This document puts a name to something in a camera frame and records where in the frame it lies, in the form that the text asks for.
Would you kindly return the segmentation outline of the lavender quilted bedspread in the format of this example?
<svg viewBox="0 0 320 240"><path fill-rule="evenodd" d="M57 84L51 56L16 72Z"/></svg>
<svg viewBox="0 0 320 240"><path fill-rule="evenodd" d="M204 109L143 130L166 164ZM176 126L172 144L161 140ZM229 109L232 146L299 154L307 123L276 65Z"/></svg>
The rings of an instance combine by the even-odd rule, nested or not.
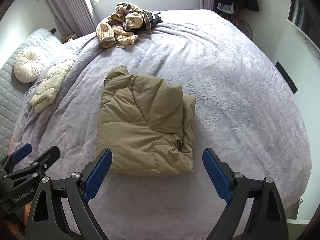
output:
<svg viewBox="0 0 320 240"><path fill-rule="evenodd" d="M161 13L152 34L125 49L103 49L92 33L63 44L50 59L78 56L54 103L37 114L24 95L10 152L29 143L28 166L51 146L61 156L52 179L95 158L104 79L124 65L132 74L180 84L196 99L193 172L173 177L109 174L89 202L109 239L205 239L225 208L202 164L212 148L247 178L271 177L284 207L296 203L311 173L308 136L291 89L268 57L239 29L209 10Z"/></svg>

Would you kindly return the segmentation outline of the dark garment on bed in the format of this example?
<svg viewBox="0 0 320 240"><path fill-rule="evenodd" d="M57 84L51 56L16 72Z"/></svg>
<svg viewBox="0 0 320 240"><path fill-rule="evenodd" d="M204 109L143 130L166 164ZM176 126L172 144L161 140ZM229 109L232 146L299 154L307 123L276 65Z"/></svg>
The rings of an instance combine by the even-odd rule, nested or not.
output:
<svg viewBox="0 0 320 240"><path fill-rule="evenodd" d="M148 19L150 21L150 26L151 28L154 28L157 24L162 23L162 18L161 18L161 12L148 12L147 13Z"/></svg>

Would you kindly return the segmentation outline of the cream folded garment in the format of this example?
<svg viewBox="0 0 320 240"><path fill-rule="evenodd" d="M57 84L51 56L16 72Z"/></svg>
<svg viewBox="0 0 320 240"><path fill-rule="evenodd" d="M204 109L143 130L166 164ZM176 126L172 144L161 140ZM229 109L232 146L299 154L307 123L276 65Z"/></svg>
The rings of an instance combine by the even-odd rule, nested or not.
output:
<svg viewBox="0 0 320 240"><path fill-rule="evenodd" d="M72 56L52 66L45 74L43 80L38 85L35 93L29 101L29 106L33 107L36 113L42 112L51 105L67 74L75 64L77 56Z"/></svg>

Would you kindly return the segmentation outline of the khaki puffer jacket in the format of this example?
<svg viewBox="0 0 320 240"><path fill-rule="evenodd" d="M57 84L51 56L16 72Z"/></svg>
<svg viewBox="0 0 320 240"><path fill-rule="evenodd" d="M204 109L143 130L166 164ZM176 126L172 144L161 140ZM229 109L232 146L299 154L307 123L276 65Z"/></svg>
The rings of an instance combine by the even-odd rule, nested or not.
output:
<svg viewBox="0 0 320 240"><path fill-rule="evenodd" d="M104 80L96 149L112 152L110 171L135 177L192 172L196 99L181 85L125 66Z"/></svg>

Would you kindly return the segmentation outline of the black bed corner bracket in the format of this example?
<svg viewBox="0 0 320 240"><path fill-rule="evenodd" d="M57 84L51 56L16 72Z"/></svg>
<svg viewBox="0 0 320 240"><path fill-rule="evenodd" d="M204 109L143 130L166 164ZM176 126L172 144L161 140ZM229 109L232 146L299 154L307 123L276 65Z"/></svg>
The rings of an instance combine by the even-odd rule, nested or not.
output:
<svg viewBox="0 0 320 240"><path fill-rule="evenodd" d="M291 89L293 94L296 94L298 91L298 88L296 87L295 83L291 79L291 77L288 75L286 70L282 67L282 65L277 61L275 64L275 67L280 72L286 83L289 85L289 88Z"/></svg>

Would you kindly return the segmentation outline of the round cream cushion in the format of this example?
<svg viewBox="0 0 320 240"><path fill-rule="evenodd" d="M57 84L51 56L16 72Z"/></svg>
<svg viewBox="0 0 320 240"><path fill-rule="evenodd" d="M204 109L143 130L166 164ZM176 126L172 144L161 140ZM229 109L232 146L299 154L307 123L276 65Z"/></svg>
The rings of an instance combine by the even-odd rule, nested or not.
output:
<svg viewBox="0 0 320 240"><path fill-rule="evenodd" d="M44 70L46 61L46 55L41 47L24 48L16 56L14 75L22 83L32 83Z"/></svg>

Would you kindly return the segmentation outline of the striped beige clothes pile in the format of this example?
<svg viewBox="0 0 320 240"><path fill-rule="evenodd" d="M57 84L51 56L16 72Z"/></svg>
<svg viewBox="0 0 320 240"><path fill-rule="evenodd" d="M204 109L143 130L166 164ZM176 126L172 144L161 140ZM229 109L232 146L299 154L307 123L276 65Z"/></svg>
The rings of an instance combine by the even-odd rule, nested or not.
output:
<svg viewBox="0 0 320 240"><path fill-rule="evenodd" d="M139 6L120 2L113 13L102 19L96 27L100 46L104 49L113 46L125 48L134 45L139 36L137 32L146 30L152 33L147 13L151 12Z"/></svg>

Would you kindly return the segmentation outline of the grey window curtain left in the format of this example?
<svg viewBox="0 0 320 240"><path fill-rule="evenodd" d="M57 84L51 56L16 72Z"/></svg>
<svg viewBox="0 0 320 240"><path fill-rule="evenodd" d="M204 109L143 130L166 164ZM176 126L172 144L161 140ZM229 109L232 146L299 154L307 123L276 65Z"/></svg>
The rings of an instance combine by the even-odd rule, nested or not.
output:
<svg viewBox="0 0 320 240"><path fill-rule="evenodd" d="M98 24L91 0L47 0L63 37L93 33Z"/></svg>

